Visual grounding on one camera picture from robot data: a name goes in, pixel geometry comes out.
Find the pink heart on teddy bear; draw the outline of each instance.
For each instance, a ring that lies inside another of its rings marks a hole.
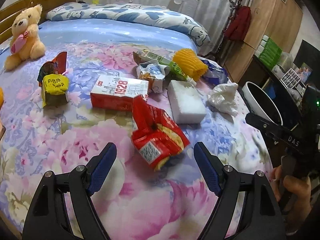
[[[13,44],[10,48],[11,54],[17,53],[22,49],[22,47],[27,42],[27,35],[28,35],[28,32],[25,31],[23,34],[20,34],[18,36],[18,38],[13,42]]]

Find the human hand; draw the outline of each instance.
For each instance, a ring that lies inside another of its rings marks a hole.
[[[280,200],[281,195],[279,192],[279,182],[282,175],[282,167],[276,167],[271,172],[271,179],[275,181],[271,182],[272,190],[275,194],[277,201]],[[285,176],[283,180],[283,186],[291,193],[297,196],[297,200],[293,204],[287,216],[287,232],[295,232],[302,225],[311,211],[310,197],[311,197],[311,182],[310,178],[297,179],[292,176]]]

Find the blue gripper pad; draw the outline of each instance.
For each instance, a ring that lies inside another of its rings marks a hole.
[[[221,187],[219,185],[219,176],[199,144],[200,143],[197,142],[193,150],[196,162],[209,190],[212,191],[217,197],[220,197]]]
[[[90,185],[88,187],[89,195],[92,196],[95,192],[99,191],[102,187],[104,180],[106,179],[116,157],[117,148],[112,143],[109,147],[108,145],[100,153],[104,154],[102,159],[99,161],[95,169],[93,170],[90,177]]]

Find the screw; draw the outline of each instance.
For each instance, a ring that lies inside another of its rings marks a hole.
[[[224,166],[224,170],[230,172],[233,170],[233,168],[230,165],[226,165],[226,166]]]
[[[84,165],[79,165],[76,167],[76,171],[83,171],[84,170]]]
[[[263,171],[257,171],[257,175],[260,176],[260,177],[263,177],[264,176],[264,172]]]
[[[46,176],[47,178],[50,177],[52,175],[52,171],[47,171],[44,176]]]

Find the floral bedsheet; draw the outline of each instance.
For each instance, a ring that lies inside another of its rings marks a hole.
[[[200,125],[181,126],[191,146],[161,171],[152,171],[132,146],[131,113],[92,109],[90,101],[100,74],[133,77],[132,52],[139,49],[168,58],[174,52],[129,43],[60,43],[48,47],[44,57],[0,75],[5,95],[0,118],[7,128],[0,146],[0,209],[21,232],[42,175],[47,170],[59,174],[86,164],[108,142],[116,144],[117,159],[92,201],[113,240],[197,239],[217,201],[193,156],[198,141],[238,171],[262,170],[267,175],[271,171],[260,132],[245,123],[248,109],[239,94],[235,118],[207,107]],[[61,51],[68,52],[69,103],[42,109],[36,81],[39,69]],[[208,86],[199,82],[197,88],[205,102]],[[166,92],[150,94],[148,103],[171,115]],[[242,199],[239,195],[227,236],[236,230]],[[73,231],[80,236],[68,194],[66,203]]]

